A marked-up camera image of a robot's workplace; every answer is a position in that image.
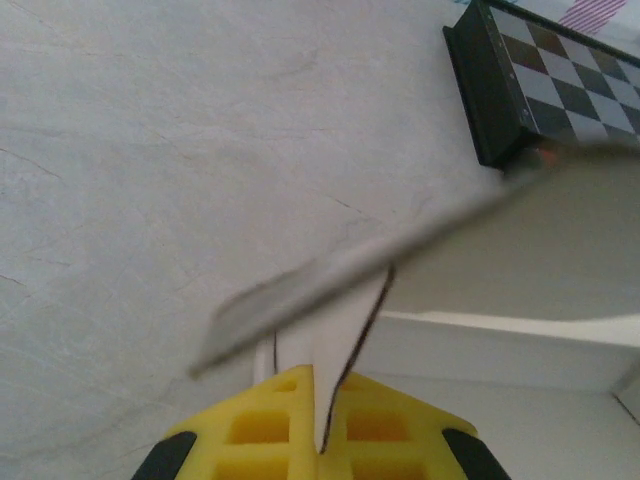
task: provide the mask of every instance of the white shelf edge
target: white shelf edge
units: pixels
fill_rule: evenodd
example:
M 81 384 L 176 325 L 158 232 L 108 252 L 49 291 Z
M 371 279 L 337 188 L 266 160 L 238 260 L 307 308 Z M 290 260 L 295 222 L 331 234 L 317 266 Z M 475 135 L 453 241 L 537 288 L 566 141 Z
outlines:
M 640 315 L 572 322 L 491 317 L 449 312 L 406 313 L 390 310 L 383 310 L 380 316 L 469 329 L 640 348 Z
M 468 328 L 381 315 L 356 369 L 497 385 L 611 392 L 640 362 L 640 349 L 554 335 Z

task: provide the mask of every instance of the checkered pattern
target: checkered pattern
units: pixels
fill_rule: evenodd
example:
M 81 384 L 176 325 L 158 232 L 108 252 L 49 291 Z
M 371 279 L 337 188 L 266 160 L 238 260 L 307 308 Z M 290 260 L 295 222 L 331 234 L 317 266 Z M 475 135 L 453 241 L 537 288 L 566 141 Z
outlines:
M 640 145 L 640 68 L 491 7 L 538 131 Z

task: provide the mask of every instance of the gray marble surface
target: gray marble surface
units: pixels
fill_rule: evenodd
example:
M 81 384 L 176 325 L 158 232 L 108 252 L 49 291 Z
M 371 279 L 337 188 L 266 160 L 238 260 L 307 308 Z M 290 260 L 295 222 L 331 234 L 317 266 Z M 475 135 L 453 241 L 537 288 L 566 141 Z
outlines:
M 249 386 L 225 296 L 496 188 L 448 0 L 0 3 L 0 477 L 129 478 Z

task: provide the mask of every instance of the pink striped object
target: pink striped object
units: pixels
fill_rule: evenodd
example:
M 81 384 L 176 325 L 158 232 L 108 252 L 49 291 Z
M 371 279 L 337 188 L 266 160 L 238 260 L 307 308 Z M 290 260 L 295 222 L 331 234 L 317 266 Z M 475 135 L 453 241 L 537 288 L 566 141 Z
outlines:
M 559 23 L 577 32 L 593 35 L 626 3 L 627 0 L 576 0 Z

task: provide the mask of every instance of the black rubber edge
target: black rubber edge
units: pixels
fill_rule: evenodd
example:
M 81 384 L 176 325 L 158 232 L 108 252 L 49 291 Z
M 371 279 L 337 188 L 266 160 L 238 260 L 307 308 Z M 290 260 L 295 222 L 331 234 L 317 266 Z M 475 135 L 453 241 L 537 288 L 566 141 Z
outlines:
M 180 432 L 156 443 L 131 480 L 175 480 L 196 437 L 193 432 Z
M 444 40 L 447 43 L 447 49 L 449 50 L 449 56 L 451 57 L 453 73 L 455 74 L 456 82 L 458 83 L 458 90 L 460 91 L 462 105 L 467 116 L 467 123 L 469 123 L 471 140 L 473 141 L 473 146 L 476 149 L 478 162 L 480 162 L 481 165 L 490 165 L 491 159 L 489 158 L 489 152 L 486 151 L 486 147 L 482 144 L 482 136 L 476 128 L 476 125 L 479 124 L 480 119 L 471 106 L 472 104 L 471 99 L 469 98 L 469 87 L 467 87 L 466 85 L 464 73 L 462 72 L 462 67 L 460 65 L 460 60 L 458 59 L 458 54 L 456 53 L 455 32 L 451 27 L 443 27 L 442 33 L 444 34 Z
M 455 429 L 442 435 L 468 480 L 511 480 L 482 440 Z
M 472 3 L 455 27 L 444 27 L 443 33 L 478 161 L 504 170 L 539 136 L 525 120 L 528 106 L 520 87 L 509 82 L 506 51 L 494 45 L 495 32 L 484 10 Z

